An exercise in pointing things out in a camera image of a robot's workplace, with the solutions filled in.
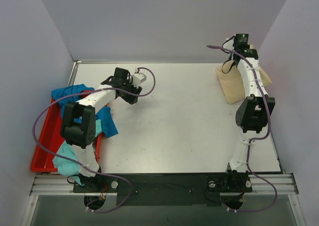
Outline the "cream yellow t-shirt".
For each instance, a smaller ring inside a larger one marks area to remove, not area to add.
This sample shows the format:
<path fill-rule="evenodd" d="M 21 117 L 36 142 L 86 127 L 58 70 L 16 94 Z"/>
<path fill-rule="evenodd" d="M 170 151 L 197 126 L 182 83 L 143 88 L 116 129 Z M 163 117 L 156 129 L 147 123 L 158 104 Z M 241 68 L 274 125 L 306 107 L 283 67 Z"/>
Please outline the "cream yellow t-shirt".
<path fill-rule="evenodd" d="M 215 73 L 221 84 L 227 103 L 234 104 L 245 98 L 244 84 L 236 62 L 233 60 L 233 54 L 228 50 L 225 52 L 230 56 L 228 60 L 215 70 Z M 261 82 L 259 82 L 261 86 L 265 88 L 271 85 L 271 79 L 260 65 L 258 65 L 258 70 L 261 76 Z"/>

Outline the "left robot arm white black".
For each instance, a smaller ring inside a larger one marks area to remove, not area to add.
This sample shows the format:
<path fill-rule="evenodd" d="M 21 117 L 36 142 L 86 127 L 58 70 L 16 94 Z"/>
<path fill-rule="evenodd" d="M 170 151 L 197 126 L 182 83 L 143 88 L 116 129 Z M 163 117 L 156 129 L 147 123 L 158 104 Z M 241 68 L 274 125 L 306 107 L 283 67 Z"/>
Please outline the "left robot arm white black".
<path fill-rule="evenodd" d="M 102 188 L 103 180 L 95 173 L 100 170 L 93 151 L 96 134 L 96 113 L 111 101 L 121 97 L 129 104 L 138 101 L 141 84 L 147 77 L 139 71 L 115 68 L 113 76 L 101 82 L 99 92 L 91 93 L 76 102 L 67 102 L 64 108 L 61 136 L 74 150 L 76 161 L 86 168 L 79 169 L 79 176 L 85 178 L 85 187 L 91 192 Z"/>

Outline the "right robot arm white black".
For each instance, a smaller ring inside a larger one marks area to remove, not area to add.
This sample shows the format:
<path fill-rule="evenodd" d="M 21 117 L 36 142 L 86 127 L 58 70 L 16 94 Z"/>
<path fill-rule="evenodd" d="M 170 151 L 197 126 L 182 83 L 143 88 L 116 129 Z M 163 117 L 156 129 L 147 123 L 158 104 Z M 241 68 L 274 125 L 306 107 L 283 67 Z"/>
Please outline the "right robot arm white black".
<path fill-rule="evenodd" d="M 245 92 L 245 98 L 235 115 L 239 135 L 228 166 L 230 174 L 222 179 L 224 188 L 233 191 L 240 184 L 245 188 L 250 186 L 250 150 L 257 140 L 264 140 L 270 134 L 270 116 L 275 106 L 275 99 L 268 95 L 263 85 L 258 53 L 255 49 L 234 48 L 224 51 L 231 53 Z"/>

